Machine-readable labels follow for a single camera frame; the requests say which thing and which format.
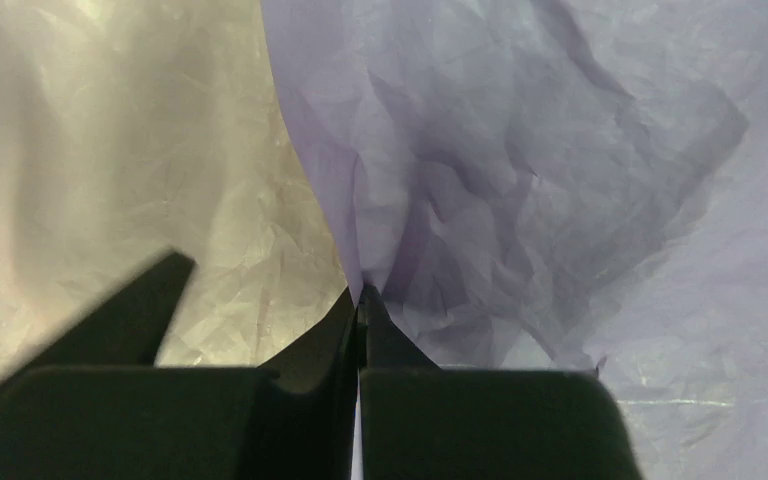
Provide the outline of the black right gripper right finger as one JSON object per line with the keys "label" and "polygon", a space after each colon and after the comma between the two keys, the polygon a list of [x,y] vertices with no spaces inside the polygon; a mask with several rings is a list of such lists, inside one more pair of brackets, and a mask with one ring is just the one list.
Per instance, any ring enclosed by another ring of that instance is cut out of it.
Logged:
{"label": "black right gripper right finger", "polygon": [[372,286],[357,310],[367,479],[637,479],[618,406],[591,373],[444,369]]}

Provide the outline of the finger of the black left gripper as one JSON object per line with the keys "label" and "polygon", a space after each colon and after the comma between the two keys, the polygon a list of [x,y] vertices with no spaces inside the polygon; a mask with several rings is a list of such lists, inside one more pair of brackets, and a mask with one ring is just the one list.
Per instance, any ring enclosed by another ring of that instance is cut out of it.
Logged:
{"label": "finger of the black left gripper", "polygon": [[177,251],[159,257],[1,381],[0,395],[42,367],[151,365],[195,267]]}

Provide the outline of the purple paper bouquet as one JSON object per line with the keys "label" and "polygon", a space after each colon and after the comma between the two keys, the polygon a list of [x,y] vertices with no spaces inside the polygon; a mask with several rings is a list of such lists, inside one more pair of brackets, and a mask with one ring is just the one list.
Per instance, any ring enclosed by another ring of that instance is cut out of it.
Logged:
{"label": "purple paper bouquet", "polygon": [[768,479],[768,1],[266,1],[349,286],[588,370],[651,479]]}

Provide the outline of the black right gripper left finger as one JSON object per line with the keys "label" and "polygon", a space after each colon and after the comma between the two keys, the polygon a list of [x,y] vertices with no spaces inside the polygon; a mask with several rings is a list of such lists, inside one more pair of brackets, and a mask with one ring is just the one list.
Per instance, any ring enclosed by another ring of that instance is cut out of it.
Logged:
{"label": "black right gripper left finger", "polygon": [[354,328],[343,293],[258,367],[32,369],[0,396],[0,479],[345,479]]}

